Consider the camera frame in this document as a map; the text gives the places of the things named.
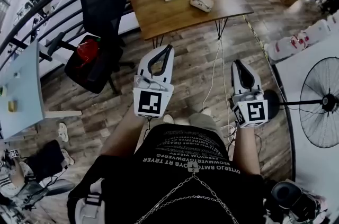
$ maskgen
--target hairpin table leg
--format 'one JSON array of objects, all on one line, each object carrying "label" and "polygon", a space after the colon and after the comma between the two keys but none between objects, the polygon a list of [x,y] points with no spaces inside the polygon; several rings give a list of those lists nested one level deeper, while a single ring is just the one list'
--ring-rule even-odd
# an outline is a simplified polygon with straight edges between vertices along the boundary
[{"label": "hairpin table leg", "polygon": [[225,23],[224,23],[224,26],[222,27],[222,29],[221,29],[222,24],[220,26],[220,19],[218,20],[218,25],[217,25],[217,21],[215,21],[216,27],[217,27],[217,33],[218,33],[218,40],[220,40],[220,38],[221,38],[221,35],[222,35],[222,33],[223,33],[224,29],[225,29],[227,20],[228,20],[228,18],[225,19]]},{"label": "hairpin table leg", "polygon": [[[161,41],[159,43],[159,47],[161,46],[161,44],[163,43],[163,39],[164,39],[164,35],[161,36]],[[153,49],[158,47],[158,37],[156,37],[155,39],[152,38],[152,43],[153,43]]]}]

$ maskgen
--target table leg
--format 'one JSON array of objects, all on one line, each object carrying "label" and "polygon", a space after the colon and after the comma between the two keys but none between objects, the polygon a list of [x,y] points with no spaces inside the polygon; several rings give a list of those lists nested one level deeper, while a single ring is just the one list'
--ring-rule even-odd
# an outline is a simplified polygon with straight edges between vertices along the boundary
[{"label": "table leg", "polygon": [[81,116],[83,113],[81,111],[45,111],[44,117],[46,119],[53,118],[65,118],[65,117],[76,117]]},{"label": "table leg", "polygon": [[[164,39],[164,35],[161,36],[161,41],[160,41],[159,47],[163,43],[163,39]],[[158,48],[158,37],[156,37],[156,41],[155,41],[156,44],[154,45],[154,38],[152,38],[152,43],[153,43],[153,49]]]},{"label": "table leg", "polygon": [[217,27],[217,33],[218,33],[218,40],[220,40],[220,38],[221,38],[221,35],[222,35],[222,33],[223,33],[224,29],[225,29],[227,20],[228,20],[228,18],[225,19],[224,27],[222,27],[222,23],[220,25],[220,19],[218,20],[218,24],[217,24],[217,21],[215,21],[216,27]]}]

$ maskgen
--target backpack strap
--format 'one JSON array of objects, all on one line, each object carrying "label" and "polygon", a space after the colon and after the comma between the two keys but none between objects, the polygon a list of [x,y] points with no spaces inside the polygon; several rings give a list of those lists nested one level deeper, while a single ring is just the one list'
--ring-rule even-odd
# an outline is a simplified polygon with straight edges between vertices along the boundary
[{"label": "backpack strap", "polygon": [[86,198],[78,200],[75,207],[76,224],[104,224],[105,202],[102,200],[101,182],[103,178],[91,184]]}]

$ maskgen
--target desk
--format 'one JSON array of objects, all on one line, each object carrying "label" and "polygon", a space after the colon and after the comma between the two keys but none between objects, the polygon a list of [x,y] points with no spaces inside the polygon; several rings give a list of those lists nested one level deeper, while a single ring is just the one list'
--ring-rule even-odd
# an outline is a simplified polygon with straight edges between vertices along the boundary
[{"label": "desk", "polygon": [[213,0],[211,12],[190,5],[190,0],[131,0],[142,37],[149,40],[193,25],[253,13],[245,0]]},{"label": "desk", "polygon": [[[0,124],[7,139],[46,118],[82,115],[81,111],[49,112],[43,107],[39,75],[39,47],[31,43],[6,69],[0,86],[6,85],[6,95],[0,96]],[[8,101],[17,101],[17,111],[8,111]]]}]

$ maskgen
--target white desk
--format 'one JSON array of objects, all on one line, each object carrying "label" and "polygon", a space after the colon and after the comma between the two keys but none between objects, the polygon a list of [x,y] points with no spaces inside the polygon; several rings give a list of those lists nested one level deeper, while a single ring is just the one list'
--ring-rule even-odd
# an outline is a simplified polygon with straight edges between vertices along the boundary
[{"label": "white desk", "polygon": [[[37,41],[28,46],[6,69],[0,86],[7,93],[0,96],[0,124],[3,138],[7,139],[45,118],[64,118],[82,115],[81,111],[49,112],[43,107],[39,75]],[[8,111],[8,101],[17,101],[17,111]]]}]

